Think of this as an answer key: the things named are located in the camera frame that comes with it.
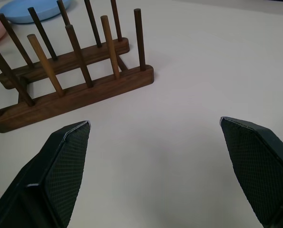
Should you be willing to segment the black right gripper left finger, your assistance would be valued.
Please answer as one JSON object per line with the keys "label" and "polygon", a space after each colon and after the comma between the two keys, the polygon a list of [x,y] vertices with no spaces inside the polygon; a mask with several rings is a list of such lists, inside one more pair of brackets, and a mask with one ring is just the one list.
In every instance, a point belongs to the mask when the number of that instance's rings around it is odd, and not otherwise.
{"label": "black right gripper left finger", "polygon": [[90,121],[53,132],[0,198],[0,228],[66,228],[81,187]]}

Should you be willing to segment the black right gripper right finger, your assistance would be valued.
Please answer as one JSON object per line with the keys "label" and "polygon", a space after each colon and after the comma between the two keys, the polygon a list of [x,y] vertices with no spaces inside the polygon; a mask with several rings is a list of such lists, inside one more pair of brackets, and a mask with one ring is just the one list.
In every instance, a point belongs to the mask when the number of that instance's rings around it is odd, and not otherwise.
{"label": "black right gripper right finger", "polygon": [[283,228],[283,142],[270,129],[220,119],[236,178],[265,228]]}

